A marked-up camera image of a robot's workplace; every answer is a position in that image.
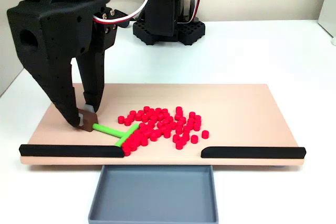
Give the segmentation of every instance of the white table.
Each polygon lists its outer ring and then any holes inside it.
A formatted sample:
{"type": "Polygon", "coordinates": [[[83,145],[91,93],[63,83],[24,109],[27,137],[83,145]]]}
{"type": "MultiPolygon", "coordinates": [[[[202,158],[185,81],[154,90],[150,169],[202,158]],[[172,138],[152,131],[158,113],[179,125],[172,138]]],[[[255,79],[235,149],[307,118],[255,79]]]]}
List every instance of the white table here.
{"type": "MultiPolygon", "coordinates": [[[[267,83],[302,167],[215,167],[219,223],[331,223],[336,150],[336,47],[314,20],[206,23],[193,46],[146,46],[118,30],[106,82],[267,83]]],[[[80,82],[73,63],[73,81],[80,82]]],[[[50,101],[23,71],[0,98],[1,223],[87,223],[100,166],[25,166],[27,143],[50,101]]]]}

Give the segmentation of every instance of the wooden tray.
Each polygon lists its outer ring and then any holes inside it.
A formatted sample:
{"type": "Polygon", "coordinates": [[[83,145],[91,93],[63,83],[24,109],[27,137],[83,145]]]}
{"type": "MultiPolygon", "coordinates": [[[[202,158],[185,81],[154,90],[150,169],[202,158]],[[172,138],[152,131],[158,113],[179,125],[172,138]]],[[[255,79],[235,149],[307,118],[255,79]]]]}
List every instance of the wooden tray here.
{"type": "MultiPolygon", "coordinates": [[[[84,105],[81,84],[76,89],[77,106],[84,105]]],[[[128,127],[117,123],[119,115],[144,106],[167,108],[172,114],[176,106],[184,113],[195,111],[202,116],[201,130],[209,130],[210,138],[198,144],[190,142],[176,150],[171,139],[159,138],[124,158],[30,157],[23,164],[92,165],[92,164],[171,164],[171,165],[301,165],[304,159],[266,158],[201,158],[208,146],[298,147],[289,127],[265,84],[106,84],[99,123],[120,131],[128,127]]],[[[198,136],[201,132],[192,132],[198,136]]],[[[43,116],[29,144],[113,145],[118,139],[101,132],[74,129],[67,124],[53,104],[43,116]]]]}

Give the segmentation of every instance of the red piece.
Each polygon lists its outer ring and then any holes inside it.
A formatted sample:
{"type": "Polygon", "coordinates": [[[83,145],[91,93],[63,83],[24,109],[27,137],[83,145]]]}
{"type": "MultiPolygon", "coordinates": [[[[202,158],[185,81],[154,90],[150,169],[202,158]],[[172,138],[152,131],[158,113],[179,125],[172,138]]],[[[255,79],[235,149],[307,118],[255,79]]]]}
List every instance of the red piece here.
{"type": "Polygon", "coordinates": [[[149,138],[149,137],[151,136],[151,134],[152,134],[152,132],[150,132],[150,131],[145,131],[145,132],[143,133],[143,136],[146,137],[146,138],[149,138]]]}
{"type": "Polygon", "coordinates": [[[143,123],[146,123],[146,122],[148,122],[149,117],[147,115],[142,115],[141,120],[142,120],[143,123]]]}
{"type": "Polygon", "coordinates": [[[147,113],[147,112],[149,111],[149,109],[150,109],[149,106],[145,106],[145,107],[143,107],[143,111],[144,111],[145,113],[147,113]]]}
{"type": "Polygon", "coordinates": [[[163,119],[164,119],[164,115],[160,113],[157,117],[157,120],[162,121],[163,119]]]}
{"type": "Polygon", "coordinates": [[[128,115],[127,118],[129,118],[132,123],[134,122],[134,115],[128,115]]]}
{"type": "Polygon", "coordinates": [[[176,114],[174,118],[175,118],[175,120],[179,121],[181,116],[179,114],[176,114]]]}
{"type": "Polygon", "coordinates": [[[177,143],[179,140],[180,140],[180,135],[177,135],[177,134],[173,135],[173,142],[174,143],[177,143]]]}
{"type": "Polygon", "coordinates": [[[183,121],[178,121],[178,122],[177,122],[177,126],[178,126],[178,127],[183,127],[183,124],[184,124],[183,121]]]}
{"type": "Polygon", "coordinates": [[[146,137],[142,137],[140,139],[141,146],[147,146],[148,145],[148,139],[146,137]]]}
{"type": "Polygon", "coordinates": [[[191,140],[190,140],[190,142],[191,142],[192,144],[197,144],[197,143],[198,143],[198,136],[196,136],[196,135],[192,135],[192,136],[191,136],[191,140]]]}
{"type": "Polygon", "coordinates": [[[195,118],[196,113],[195,112],[189,112],[189,118],[195,118]]]}
{"type": "Polygon", "coordinates": [[[131,122],[131,119],[125,118],[124,123],[125,123],[125,126],[130,126],[132,122],[131,122]]]}
{"type": "Polygon", "coordinates": [[[124,116],[121,115],[121,116],[118,117],[118,123],[119,124],[124,124],[124,122],[125,122],[124,120],[125,120],[124,116]]]}
{"type": "Polygon", "coordinates": [[[182,121],[183,124],[185,124],[187,122],[187,119],[184,116],[182,116],[182,117],[180,117],[180,121],[182,121]]]}
{"type": "Polygon", "coordinates": [[[157,127],[158,127],[158,128],[161,128],[162,126],[163,126],[163,123],[162,123],[162,122],[158,122],[158,123],[157,123],[157,127]]]}
{"type": "Polygon", "coordinates": [[[135,142],[130,143],[130,149],[133,152],[135,152],[138,149],[138,147],[137,147],[137,145],[136,145],[135,142]]]}
{"type": "Polygon", "coordinates": [[[209,131],[202,131],[202,138],[208,139],[209,138],[209,131]]]}
{"type": "Polygon", "coordinates": [[[164,138],[170,138],[170,136],[171,136],[170,131],[167,130],[167,131],[164,131],[164,132],[163,132],[163,137],[164,137],[164,138]]]}
{"type": "Polygon", "coordinates": [[[136,120],[136,121],[141,121],[141,117],[142,117],[142,114],[137,113],[137,114],[135,115],[135,120],[136,120]]]}
{"type": "Polygon", "coordinates": [[[176,127],[175,132],[176,132],[178,135],[180,135],[180,134],[182,134],[183,130],[182,130],[181,127],[176,127]]]}
{"type": "Polygon", "coordinates": [[[158,120],[158,118],[156,117],[156,115],[151,116],[151,121],[154,121],[154,123],[156,123],[158,120]]]}
{"type": "Polygon", "coordinates": [[[177,123],[176,122],[171,122],[170,126],[172,127],[172,130],[176,129],[177,123]]]}
{"type": "Polygon", "coordinates": [[[194,131],[200,131],[200,129],[201,129],[201,124],[195,123],[194,124],[194,131]]]}
{"type": "Polygon", "coordinates": [[[181,141],[178,141],[175,145],[177,150],[182,150],[183,146],[184,146],[184,144],[181,141]]]}
{"type": "Polygon", "coordinates": [[[162,123],[163,123],[164,125],[169,124],[169,120],[168,120],[168,119],[164,119],[164,120],[162,120],[162,123]]]}
{"type": "Polygon", "coordinates": [[[157,129],[157,130],[155,130],[154,132],[156,133],[156,136],[157,136],[157,137],[160,137],[160,136],[162,135],[162,132],[161,132],[160,129],[157,129]]]}
{"type": "Polygon", "coordinates": [[[122,150],[124,151],[125,157],[128,157],[129,155],[131,155],[131,149],[128,146],[123,147],[122,150]]]}
{"type": "Polygon", "coordinates": [[[151,141],[152,141],[152,142],[156,142],[157,139],[158,139],[158,136],[157,136],[155,133],[152,133],[152,134],[151,134],[151,141]]]}
{"type": "Polygon", "coordinates": [[[187,139],[187,141],[190,140],[190,135],[187,132],[183,133],[182,137],[185,137],[187,139]]]}

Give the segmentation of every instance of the gray tray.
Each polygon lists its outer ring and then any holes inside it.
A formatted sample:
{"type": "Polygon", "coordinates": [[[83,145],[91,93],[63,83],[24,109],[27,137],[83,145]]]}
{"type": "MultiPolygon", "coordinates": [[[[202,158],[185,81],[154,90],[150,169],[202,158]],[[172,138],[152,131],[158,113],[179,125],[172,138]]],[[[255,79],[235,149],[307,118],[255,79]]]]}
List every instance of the gray tray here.
{"type": "Polygon", "coordinates": [[[89,223],[218,223],[212,166],[103,166],[89,223]]]}

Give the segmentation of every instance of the green handle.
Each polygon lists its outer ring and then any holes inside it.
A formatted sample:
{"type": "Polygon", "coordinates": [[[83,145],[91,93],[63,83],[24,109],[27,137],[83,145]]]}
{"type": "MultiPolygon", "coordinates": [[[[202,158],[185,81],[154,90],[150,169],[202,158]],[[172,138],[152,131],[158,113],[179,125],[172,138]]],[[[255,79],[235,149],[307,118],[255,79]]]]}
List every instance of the green handle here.
{"type": "Polygon", "coordinates": [[[106,133],[106,134],[109,134],[109,135],[112,135],[112,136],[116,136],[118,138],[122,138],[125,135],[124,132],[108,128],[108,127],[100,125],[98,123],[94,123],[92,128],[96,131],[100,131],[100,132],[103,132],[103,133],[106,133]]]}
{"type": "Polygon", "coordinates": [[[126,141],[126,139],[128,139],[130,135],[133,134],[133,132],[137,130],[138,128],[139,128],[139,125],[137,123],[133,125],[132,127],[130,127],[130,129],[124,133],[124,136],[122,136],[119,139],[119,141],[116,142],[115,146],[121,147],[121,145],[126,141]]]}

